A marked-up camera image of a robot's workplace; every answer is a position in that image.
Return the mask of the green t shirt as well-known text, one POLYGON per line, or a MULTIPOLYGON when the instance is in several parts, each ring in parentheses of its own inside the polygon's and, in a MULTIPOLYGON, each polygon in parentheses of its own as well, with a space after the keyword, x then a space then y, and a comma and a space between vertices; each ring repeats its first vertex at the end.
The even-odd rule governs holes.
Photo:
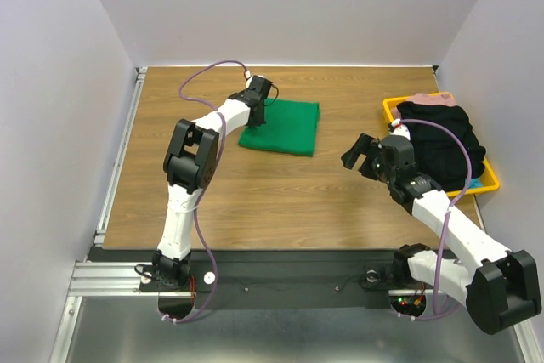
POLYGON ((312 157, 316 149, 320 104, 286 99, 265 100, 265 124, 246 128, 240 147, 312 157))

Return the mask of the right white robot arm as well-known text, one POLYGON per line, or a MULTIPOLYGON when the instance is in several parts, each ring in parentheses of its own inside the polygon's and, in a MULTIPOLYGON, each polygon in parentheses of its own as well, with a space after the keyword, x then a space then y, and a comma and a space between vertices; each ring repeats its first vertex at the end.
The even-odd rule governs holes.
POLYGON ((427 225, 455 254, 443 259, 423 244, 404 245, 394 255, 391 276, 399 286, 423 282, 463 306, 475 325, 496 334, 542 312, 536 261, 525 250, 511 251, 495 241, 452 204, 448 195, 416 165, 405 136, 383 139, 365 133, 342 155, 359 173, 383 182, 392 199, 427 225))

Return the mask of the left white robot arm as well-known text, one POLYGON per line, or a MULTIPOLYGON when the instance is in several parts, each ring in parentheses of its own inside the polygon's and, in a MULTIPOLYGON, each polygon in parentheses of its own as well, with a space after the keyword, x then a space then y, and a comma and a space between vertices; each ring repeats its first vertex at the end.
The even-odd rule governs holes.
POLYGON ((193 121, 179 120, 163 162, 167 180, 167 212, 150 272, 169 289, 189 279, 194 211, 216 172, 226 137, 238 128, 265 124, 265 100, 275 85, 251 76, 246 88, 231 94, 218 108, 193 121))

